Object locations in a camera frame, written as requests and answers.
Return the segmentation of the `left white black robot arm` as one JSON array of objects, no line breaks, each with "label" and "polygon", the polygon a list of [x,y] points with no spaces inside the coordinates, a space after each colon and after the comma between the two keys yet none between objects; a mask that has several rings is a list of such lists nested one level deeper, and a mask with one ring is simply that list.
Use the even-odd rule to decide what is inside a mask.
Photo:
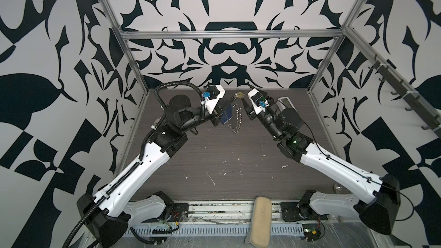
[{"label": "left white black robot arm", "polygon": [[95,195],[85,194],[78,200],[78,226],[86,226],[95,237],[92,248],[112,247],[128,229],[144,221],[170,219],[173,200],[162,191],[137,202],[131,198],[187,142],[187,132],[197,134],[196,127],[208,121],[214,126],[220,124],[234,99],[222,95],[210,99],[211,94],[203,93],[197,108],[185,95],[176,95],[163,104],[163,115],[144,138],[140,154]]}]

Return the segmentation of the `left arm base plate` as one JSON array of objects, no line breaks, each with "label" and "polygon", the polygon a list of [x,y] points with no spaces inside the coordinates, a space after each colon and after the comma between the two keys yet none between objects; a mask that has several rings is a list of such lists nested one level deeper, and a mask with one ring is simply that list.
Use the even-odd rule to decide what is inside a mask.
[{"label": "left arm base plate", "polygon": [[189,204],[188,203],[174,203],[169,221],[185,222],[188,220]]}]

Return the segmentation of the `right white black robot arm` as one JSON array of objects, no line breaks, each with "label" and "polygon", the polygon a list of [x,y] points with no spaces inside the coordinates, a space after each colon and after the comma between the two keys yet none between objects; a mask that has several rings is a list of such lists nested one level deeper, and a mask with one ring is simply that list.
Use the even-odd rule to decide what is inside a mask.
[{"label": "right white black robot arm", "polygon": [[390,235],[401,206],[400,183],[390,174],[383,176],[364,171],[333,155],[313,138],[300,132],[305,124],[297,110],[287,107],[275,113],[267,101],[242,101],[250,119],[257,118],[275,141],[281,153],[328,176],[348,189],[353,198],[308,191],[300,212],[359,218],[373,231]]}]

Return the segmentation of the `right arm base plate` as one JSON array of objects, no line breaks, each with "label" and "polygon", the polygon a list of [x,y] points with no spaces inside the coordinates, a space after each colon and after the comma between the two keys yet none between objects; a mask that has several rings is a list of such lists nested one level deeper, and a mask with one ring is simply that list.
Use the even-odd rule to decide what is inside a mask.
[{"label": "right arm base plate", "polygon": [[280,210],[285,222],[297,222],[311,218],[306,206],[299,202],[281,202]]}]

